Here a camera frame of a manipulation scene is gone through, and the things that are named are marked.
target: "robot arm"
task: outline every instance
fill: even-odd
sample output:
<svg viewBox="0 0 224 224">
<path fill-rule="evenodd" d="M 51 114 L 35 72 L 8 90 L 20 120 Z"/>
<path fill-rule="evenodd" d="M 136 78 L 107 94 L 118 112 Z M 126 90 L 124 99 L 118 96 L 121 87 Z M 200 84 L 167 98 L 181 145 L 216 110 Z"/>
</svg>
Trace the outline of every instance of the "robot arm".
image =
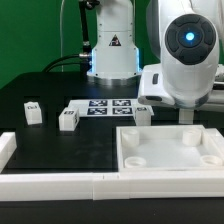
<svg viewBox="0 0 224 224">
<path fill-rule="evenodd" d="M 219 0 L 210 6 L 202 0 L 151 1 L 148 11 L 157 9 L 153 17 L 158 25 L 158 40 L 150 34 L 156 44 L 152 50 L 161 64 L 144 68 L 140 103 L 196 108 L 207 102 L 219 61 L 219 4 Z M 149 23 L 148 31 L 153 29 Z"/>
</svg>

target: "black table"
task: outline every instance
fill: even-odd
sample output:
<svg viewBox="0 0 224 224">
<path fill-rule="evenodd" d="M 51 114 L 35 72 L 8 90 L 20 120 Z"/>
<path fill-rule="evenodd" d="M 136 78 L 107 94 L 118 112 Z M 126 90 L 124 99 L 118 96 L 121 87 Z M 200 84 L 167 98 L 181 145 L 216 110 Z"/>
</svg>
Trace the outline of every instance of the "black table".
<svg viewBox="0 0 224 224">
<path fill-rule="evenodd" d="M 133 118 L 82 118 L 75 132 L 60 132 L 58 116 L 71 99 L 136 98 L 137 92 L 138 84 L 100 86 L 79 73 L 18 76 L 0 90 L 0 134 L 15 131 L 18 144 L 3 173 L 116 172 L 116 126 L 133 126 Z M 29 101 L 39 102 L 42 125 L 27 125 Z M 178 123 L 178 110 L 153 109 L 152 125 Z M 224 133 L 222 113 L 196 112 L 194 122 Z M 1 202 L 0 223 L 223 223 L 223 211 L 223 198 Z"/>
</svg>

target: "green wall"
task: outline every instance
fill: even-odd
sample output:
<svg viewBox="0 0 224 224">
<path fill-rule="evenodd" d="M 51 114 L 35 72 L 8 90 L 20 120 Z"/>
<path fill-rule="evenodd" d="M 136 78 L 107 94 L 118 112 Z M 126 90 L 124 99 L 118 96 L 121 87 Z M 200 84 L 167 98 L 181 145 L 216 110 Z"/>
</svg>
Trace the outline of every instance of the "green wall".
<svg viewBox="0 0 224 224">
<path fill-rule="evenodd" d="M 60 57 L 60 7 L 62 0 L 1 0 L 0 88 L 21 73 L 41 71 Z M 136 1 L 136 45 L 143 64 L 154 63 L 148 44 L 145 9 L 149 0 Z M 96 16 L 87 11 L 90 40 L 96 43 Z M 64 54 L 81 49 L 78 0 L 66 0 L 64 11 Z M 69 67 L 78 70 L 77 66 Z"/>
</svg>

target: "warning label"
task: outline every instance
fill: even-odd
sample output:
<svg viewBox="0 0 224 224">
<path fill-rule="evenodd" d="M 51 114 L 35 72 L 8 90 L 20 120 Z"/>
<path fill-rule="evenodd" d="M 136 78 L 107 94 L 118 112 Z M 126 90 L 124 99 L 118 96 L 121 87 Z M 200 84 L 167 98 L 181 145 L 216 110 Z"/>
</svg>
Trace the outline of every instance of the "warning label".
<svg viewBox="0 0 224 224">
<path fill-rule="evenodd" d="M 115 35 L 112 39 L 112 41 L 110 42 L 109 46 L 121 46 L 121 43 L 117 37 L 117 35 Z"/>
</svg>

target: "white plastic tray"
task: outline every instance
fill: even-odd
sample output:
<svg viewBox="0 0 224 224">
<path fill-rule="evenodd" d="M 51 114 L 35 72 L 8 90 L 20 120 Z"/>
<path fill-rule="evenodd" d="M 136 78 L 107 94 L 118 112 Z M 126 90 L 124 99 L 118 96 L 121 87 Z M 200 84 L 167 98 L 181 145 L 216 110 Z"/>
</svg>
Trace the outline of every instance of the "white plastic tray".
<svg viewBox="0 0 224 224">
<path fill-rule="evenodd" d="M 201 143 L 188 146 L 183 143 L 183 132 L 193 129 L 201 131 Z M 139 133 L 139 144 L 136 147 L 122 144 L 122 132 L 127 130 Z M 224 166 L 220 165 L 224 159 L 222 135 L 216 129 L 206 130 L 200 125 L 117 128 L 117 150 L 120 172 L 224 169 Z M 130 161 L 129 158 L 132 157 L 136 157 L 134 162 L 139 158 L 140 164 L 141 159 L 145 160 L 146 164 L 144 167 L 138 164 L 131 168 L 125 166 L 125 161 Z"/>
</svg>

